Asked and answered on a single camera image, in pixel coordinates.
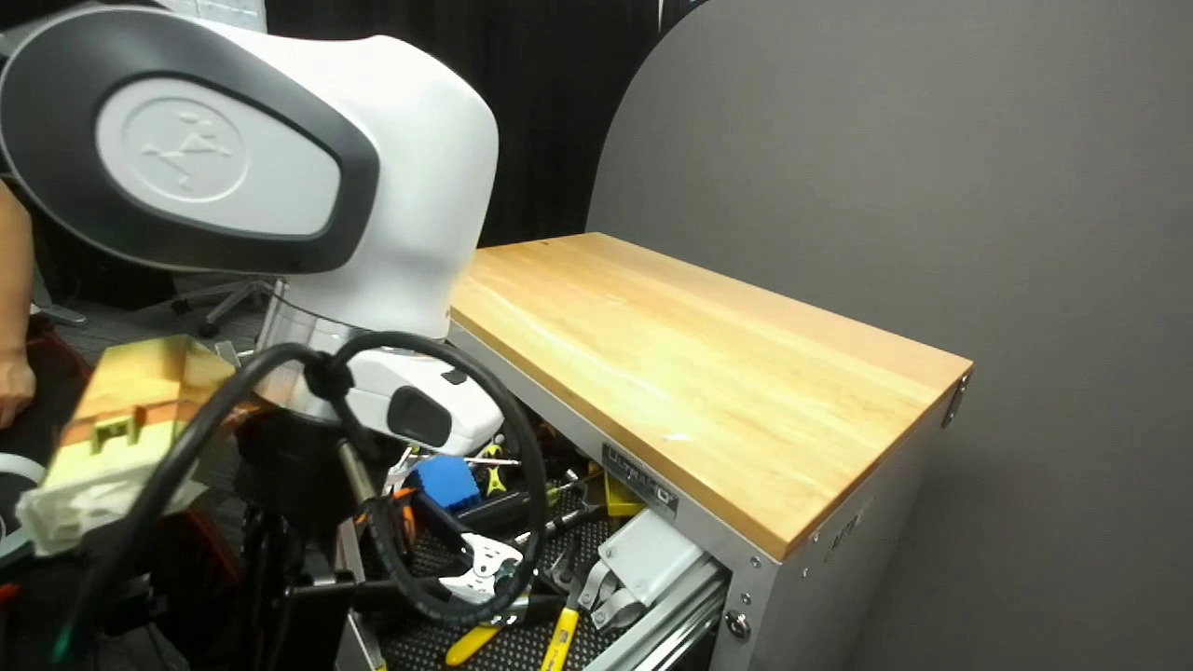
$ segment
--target blue object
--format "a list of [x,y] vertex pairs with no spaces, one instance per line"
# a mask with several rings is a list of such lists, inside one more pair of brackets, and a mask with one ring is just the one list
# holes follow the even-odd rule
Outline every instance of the blue object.
[[422,496],[438,505],[442,512],[463,512],[480,500],[469,464],[453,455],[431,455],[412,466],[412,480]]

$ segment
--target circular logo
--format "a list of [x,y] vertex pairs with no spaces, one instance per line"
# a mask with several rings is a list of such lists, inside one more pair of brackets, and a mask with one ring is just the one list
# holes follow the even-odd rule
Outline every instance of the circular logo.
[[171,200],[219,200],[248,167],[233,125],[182,99],[146,100],[124,127],[124,157],[141,188]]

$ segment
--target black cable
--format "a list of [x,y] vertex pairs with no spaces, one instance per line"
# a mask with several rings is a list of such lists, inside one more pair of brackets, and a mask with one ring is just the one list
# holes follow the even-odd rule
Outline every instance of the black cable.
[[213,440],[213,434],[222,427],[222,417],[252,397],[252,387],[279,371],[282,363],[316,363],[316,351],[299,343],[274,343],[247,358],[247,365],[226,378],[215,397],[192,415],[192,420],[178,434],[174,448],[162,455],[162,464],[147,474],[141,496],[130,505],[126,517],[114,531],[114,541],[109,557],[85,570],[73,613],[68,616],[54,647],[50,663],[72,661],[96,632],[96,620],[109,604],[109,594],[124,577],[126,565],[146,547],[147,527],[162,514],[167,500],[182,484],[182,479],[192,471],[202,448]]
[[[452,343],[438,343],[438,340],[422,340],[422,335],[408,335],[408,331],[365,331],[365,335],[355,335],[345,340],[339,351],[335,351],[335,365],[330,371],[345,371],[345,363],[361,351],[380,351],[380,348],[392,348],[392,351],[412,351],[412,356],[428,356],[428,358],[438,358],[438,363],[452,363],[453,371],[463,371],[467,378],[472,378],[489,399],[499,408],[504,415],[504,434],[505,434],[505,448],[523,459],[523,474],[528,480],[528,506],[524,506],[524,546],[523,546],[523,565],[514,566],[509,582],[504,582],[497,588],[490,601],[484,604],[452,604],[452,601],[438,601],[431,598],[412,575],[408,566],[398,561],[398,546],[392,546],[392,531],[395,521],[386,517],[376,517],[376,514],[392,514],[392,506],[365,506],[365,517],[370,517],[370,538],[376,546],[376,561],[382,565],[386,577],[395,582],[395,588],[408,601],[408,607],[431,624],[446,624],[446,627],[472,627],[472,624],[484,624],[499,613],[505,613],[528,587],[533,577],[533,566],[540,561],[540,547],[544,547],[544,527],[549,527],[549,466],[544,466],[544,455],[535,448],[535,434],[528,429],[528,417],[523,409],[523,404],[489,373],[480,371],[469,356],[453,351]],[[345,409],[345,404],[330,404],[335,415],[344,415],[339,420],[344,427],[359,427]]]

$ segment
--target metal frame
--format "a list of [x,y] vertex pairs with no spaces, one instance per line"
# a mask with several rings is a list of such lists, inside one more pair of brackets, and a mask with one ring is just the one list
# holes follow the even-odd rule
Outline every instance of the metal frame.
[[923,440],[944,427],[950,404],[923,415],[919,427],[821,517],[792,557],[776,561],[632,459],[613,438],[603,438],[581,409],[544,392],[524,371],[484,348],[469,327],[452,324],[446,340],[497,373],[592,464],[630,471],[621,484],[731,575],[713,652],[715,671],[840,669],[845,661],[919,484]]

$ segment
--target light wood surface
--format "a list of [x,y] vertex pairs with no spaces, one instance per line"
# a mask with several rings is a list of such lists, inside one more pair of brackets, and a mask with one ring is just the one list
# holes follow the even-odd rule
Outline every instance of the light wood surface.
[[968,373],[596,233],[480,249],[453,321],[776,561]]

